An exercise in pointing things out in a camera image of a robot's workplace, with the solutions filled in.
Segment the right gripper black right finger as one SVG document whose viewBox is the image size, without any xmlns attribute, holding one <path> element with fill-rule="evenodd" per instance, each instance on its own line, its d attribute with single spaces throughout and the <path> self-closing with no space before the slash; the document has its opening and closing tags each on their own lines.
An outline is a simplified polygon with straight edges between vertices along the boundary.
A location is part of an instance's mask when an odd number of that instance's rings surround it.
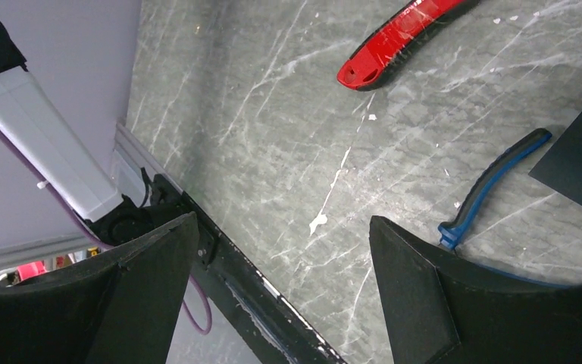
<svg viewBox="0 0 582 364">
<path fill-rule="evenodd" d="M 582 363 L 582 284 L 523 281 L 382 216 L 369 243 L 395 363 Z"/>
</svg>

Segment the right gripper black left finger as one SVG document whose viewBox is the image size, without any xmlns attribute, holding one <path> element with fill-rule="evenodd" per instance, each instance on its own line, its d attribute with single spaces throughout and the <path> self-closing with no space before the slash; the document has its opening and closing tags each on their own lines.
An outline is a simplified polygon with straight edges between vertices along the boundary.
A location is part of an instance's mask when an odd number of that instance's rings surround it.
<svg viewBox="0 0 582 364">
<path fill-rule="evenodd" d="M 193 213 L 0 287 L 0 363 L 163 363 L 197 255 Z"/>
</svg>

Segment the red utility knife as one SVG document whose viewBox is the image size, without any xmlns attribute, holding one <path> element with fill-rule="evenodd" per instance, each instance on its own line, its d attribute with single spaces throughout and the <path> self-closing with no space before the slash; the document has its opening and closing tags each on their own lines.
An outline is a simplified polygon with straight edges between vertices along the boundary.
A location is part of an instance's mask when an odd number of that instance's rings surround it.
<svg viewBox="0 0 582 364">
<path fill-rule="evenodd" d="M 360 92 L 385 86 L 425 42 L 477 3 L 410 1 L 358 46 L 337 72 L 337 81 Z"/>
</svg>

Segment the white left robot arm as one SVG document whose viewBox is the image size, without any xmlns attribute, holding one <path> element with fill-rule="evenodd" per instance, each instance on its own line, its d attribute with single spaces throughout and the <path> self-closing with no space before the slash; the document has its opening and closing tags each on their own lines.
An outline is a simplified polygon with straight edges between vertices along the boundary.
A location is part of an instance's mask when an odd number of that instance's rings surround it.
<svg viewBox="0 0 582 364">
<path fill-rule="evenodd" d="M 186 214 L 182 196 L 153 199 L 164 175 L 142 172 L 144 202 L 122 194 L 50 101 L 0 21 L 0 140 L 95 243 L 120 246 Z"/>
</svg>

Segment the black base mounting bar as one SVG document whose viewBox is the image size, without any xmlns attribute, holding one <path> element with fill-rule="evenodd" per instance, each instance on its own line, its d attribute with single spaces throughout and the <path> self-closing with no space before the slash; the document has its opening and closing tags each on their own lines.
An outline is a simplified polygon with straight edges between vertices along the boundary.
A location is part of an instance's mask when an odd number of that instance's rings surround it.
<svg viewBox="0 0 582 364">
<path fill-rule="evenodd" d="M 200 241 L 192 276 L 262 363 L 343 363 L 309 324 L 187 193 L 163 174 L 151 202 L 196 214 Z"/>
</svg>

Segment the blue handled pliers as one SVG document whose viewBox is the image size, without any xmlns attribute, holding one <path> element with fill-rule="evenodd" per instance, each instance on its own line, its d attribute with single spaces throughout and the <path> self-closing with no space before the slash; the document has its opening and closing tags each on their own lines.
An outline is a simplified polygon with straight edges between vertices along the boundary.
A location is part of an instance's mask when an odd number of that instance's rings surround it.
<svg viewBox="0 0 582 364">
<path fill-rule="evenodd" d="M 475 181 L 465 200 L 460 205 L 457 215 L 451 221 L 444 221 L 438 225 L 441 234 L 438 247 L 444 248 L 453 253 L 457 258 L 460 255 L 457 247 L 463 243 L 465 235 L 476 218 L 483 201 L 496 183 L 517 163 L 525 159 L 529 154 L 538 150 L 552 138 L 552 133 L 545 128 L 537 128 L 528 135 L 507 148 L 503 154 L 497 157 L 487 169 Z M 523 273 L 516 273 L 513 268 L 506 268 L 507 263 L 501 262 L 473 262 L 487 270 L 493 271 L 501 276 L 505 276 L 518 281 L 526 281 L 532 284 L 539 284 L 545 287 L 556 289 L 567 289 L 575 287 L 575 284 L 565 284 L 550 282 L 546 278 L 532 278 Z"/>
</svg>

